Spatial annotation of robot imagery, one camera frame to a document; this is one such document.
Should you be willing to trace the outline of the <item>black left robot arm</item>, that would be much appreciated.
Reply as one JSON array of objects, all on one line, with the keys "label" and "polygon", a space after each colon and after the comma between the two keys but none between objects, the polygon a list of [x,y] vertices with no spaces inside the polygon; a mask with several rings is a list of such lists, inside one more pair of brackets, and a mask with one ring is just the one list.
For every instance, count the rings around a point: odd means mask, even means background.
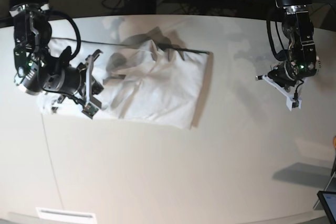
[{"label": "black left robot arm", "polygon": [[[279,61],[267,77],[281,88],[295,87],[297,82],[314,76],[318,71],[319,59],[313,41],[314,27],[307,6],[312,0],[275,0],[276,7],[269,10],[266,26],[274,57]],[[281,29],[289,40],[288,48],[276,52],[272,39],[270,18],[276,10],[284,11]]]}]

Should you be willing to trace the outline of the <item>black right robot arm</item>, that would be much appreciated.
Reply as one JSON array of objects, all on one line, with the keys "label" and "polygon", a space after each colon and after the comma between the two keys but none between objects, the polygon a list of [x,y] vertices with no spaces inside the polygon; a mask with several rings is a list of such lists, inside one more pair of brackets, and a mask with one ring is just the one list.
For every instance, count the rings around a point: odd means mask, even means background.
[{"label": "black right robot arm", "polygon": [[[50,9],[49,0],[9,0],[9,12],[14,25],[15,81],[20,89],[30,95],[56,93],[77,103],[85,98],[88,87],[94,95],[103,91],[103,86],[90,76],[88,63],[76,67],[70,64],[80,52],[81,37],[68,14]],[[75,49],[67,46],[58,57],[51,55],[48,46],[52,37],[51,16],[69,21],[76,35]]]}]

